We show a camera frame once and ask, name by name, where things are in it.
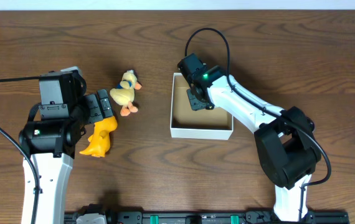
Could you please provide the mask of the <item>white cardboard box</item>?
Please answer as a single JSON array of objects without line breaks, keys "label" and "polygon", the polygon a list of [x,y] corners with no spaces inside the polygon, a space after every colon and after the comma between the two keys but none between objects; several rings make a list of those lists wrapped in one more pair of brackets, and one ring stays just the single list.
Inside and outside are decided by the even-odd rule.
[{"label": "white cardboard box", "polygon": [[181,73],[173,75],[170,132],[172,138],[228,140],[234,131],[234,117],[221,108],[193,111]]}]

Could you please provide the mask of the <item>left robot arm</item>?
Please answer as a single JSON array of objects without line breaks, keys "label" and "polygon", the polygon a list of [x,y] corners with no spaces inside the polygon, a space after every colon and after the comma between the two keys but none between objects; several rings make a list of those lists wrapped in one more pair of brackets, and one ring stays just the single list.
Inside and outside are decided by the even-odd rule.
[{"label": "left robot arm", "polygon": [[81,153],[105,157],[111,148],[110,133],[118,123],[105,89],[86,96],[79,90],[44,90],[41,97],[19,135],[27,154],[21,222],[63,223],[75,146],[85,134],[85,126],[92,124],[94,131]]}]

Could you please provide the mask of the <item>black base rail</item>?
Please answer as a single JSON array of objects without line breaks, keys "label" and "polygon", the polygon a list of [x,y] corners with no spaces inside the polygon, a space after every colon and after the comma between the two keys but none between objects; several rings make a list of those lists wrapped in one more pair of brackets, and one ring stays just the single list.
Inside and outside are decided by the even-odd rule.
[{"label": "black base rail", "polygon": [[101,205],[90,204],[81,211],[66,213],[63,224],[254,224],[283,223],[271,210],[244,212],[116,212],[104,210]]}]

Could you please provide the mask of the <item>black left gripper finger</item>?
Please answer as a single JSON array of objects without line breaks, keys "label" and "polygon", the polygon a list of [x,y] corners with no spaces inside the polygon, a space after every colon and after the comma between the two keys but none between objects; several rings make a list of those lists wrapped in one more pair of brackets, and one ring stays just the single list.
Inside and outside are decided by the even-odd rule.
[{"label": "black left gripper finger", "polygon": [[100,105],[101,111],[103,113],[103,117],[104,118],[112,117],[113,110],[112,110],[109,95],[108,95],[108,92],[106,91],[106,89],[98,90],[97,95],[98,95],[98,98],[100,101],[99,105]]},{"label": "black left gripper finger", "polygon": [[84,103],[88,108],[88,120],[87,124],[94,124],[103,119],[103,114],[100,109],[99,99],[96,94],[90,94],[84,96]]}]

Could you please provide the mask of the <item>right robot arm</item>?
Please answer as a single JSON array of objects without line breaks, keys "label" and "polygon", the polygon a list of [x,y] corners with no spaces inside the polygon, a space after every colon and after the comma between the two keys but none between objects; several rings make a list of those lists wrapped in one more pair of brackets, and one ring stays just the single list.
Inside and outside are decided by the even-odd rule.
[{"label": "right robot arm", "polygon": [[261,168],[275,186],[275,215],[281,221],[304,219],[306,190],[325,155],[311,120],[295,106],[285,110],[262,100],[219,66],[178,69],[206,109],[226,110],[253,133]]}]

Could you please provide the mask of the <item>yellow plush duck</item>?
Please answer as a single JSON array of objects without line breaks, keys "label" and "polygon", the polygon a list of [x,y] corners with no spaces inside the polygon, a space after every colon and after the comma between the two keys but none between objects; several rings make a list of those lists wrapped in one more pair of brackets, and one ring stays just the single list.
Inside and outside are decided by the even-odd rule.
[{"label": "yellow plush duck", "polygon": [[110,90],[112,99],[121,106],[121,116],[128,116],[131,113],[138,112],[138,107],[133,102],[135,100],[135,91],[141,88],[142,84],[138,81],[135,71],[127,70],[119,84]]}]

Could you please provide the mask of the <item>orange toy dinosaur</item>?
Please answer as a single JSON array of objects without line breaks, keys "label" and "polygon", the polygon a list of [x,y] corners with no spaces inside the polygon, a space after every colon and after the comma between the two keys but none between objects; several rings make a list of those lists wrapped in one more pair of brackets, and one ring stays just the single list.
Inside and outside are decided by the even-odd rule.
[{"label": "orange toy dinosaur", "polygon": [[111,147],[110,133],[117,127],[118,123],[114,116],[96,122],[94,132],[88,138],[90,144],[79,153],[86,156],[105,157]]}]

